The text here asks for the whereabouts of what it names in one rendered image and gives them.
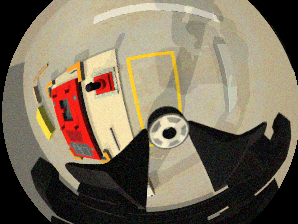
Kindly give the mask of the black wheel with grey hub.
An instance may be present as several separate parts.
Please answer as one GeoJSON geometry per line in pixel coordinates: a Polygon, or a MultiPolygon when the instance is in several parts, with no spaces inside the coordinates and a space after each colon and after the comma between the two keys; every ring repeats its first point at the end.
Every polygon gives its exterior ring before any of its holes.
{"type": "Polygon", "coordinates": [[[153,147],[170,149],[184,143],[189,135],[189,121],[180,109],[165,105],[156,109],[148,121],[148,137],[153,147]],[[165,129],[169,128],[169,129],[165,129]]]}

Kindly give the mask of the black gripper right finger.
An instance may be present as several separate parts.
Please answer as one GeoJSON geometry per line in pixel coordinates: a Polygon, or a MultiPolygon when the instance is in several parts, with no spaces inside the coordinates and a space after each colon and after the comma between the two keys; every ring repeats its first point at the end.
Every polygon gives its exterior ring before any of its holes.
{"type": "Polygon", "coordinates": [[[189,121],[189,124],[190,141],[193,147],[196,147],[198,156],[204,163],[202,165],[209,175],[214,192],[217,192],[227,185],[226,181],[238,168],[247,148],[251,147],[259,136],[263,136],[267,121],[241,135],[206,127],[194,121],[189,121]]]}

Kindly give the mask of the yellow tape outline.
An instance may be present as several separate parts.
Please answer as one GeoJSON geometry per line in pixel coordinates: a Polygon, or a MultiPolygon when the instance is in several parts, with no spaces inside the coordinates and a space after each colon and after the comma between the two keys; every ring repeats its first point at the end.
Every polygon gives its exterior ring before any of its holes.
{"type": "Polygon", "coordinates": [[[180,111],[182,112],[182,103],[181,103],[181,96],[180,96],[180,84],[178,84],[178,72],[177,72],[177,67],[176,67],[176,57],[174,57],[174,52],[173,51],[172,52],[165,51],[165,52],[145,53],[145,55],[137,55],[137,56],[132,56],[132,57],[126,57],[126,63],[128,63],[128,67],[129,67],[128,72],[129,72],[129,76],[130,76],[130,85],[132,85],[134,101],[136,101],[138,117],[140,117],[140,123],[141,123],[141,128],[142,129],[145,129],[144,120],[142,120],[140,103],[138,103],[136,87],[134,87],[134,83],[133,83],[133,72],[132,72],[132,67],[130,67],[130,60],[141,59],[141,57],[146,57],[146,56],[169,55],[169,53],[172,53],[172,64],[173,64],[173,67],[174,67],[174,80],[176,80],[177,96],[178,96],[178,109],[180,109],[180,111]]]}

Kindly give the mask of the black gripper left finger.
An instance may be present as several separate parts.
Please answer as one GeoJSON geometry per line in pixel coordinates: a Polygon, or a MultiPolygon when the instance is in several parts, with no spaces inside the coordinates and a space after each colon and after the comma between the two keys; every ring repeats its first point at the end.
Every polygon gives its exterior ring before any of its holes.
{"type": "Polygon", "coordinates": [[[146,209],[150,143],[148,129],[142,129],[117,156],[105,164],[67,163],[65,168],[78,181],[98,188],[114,189],[146,209]]]}

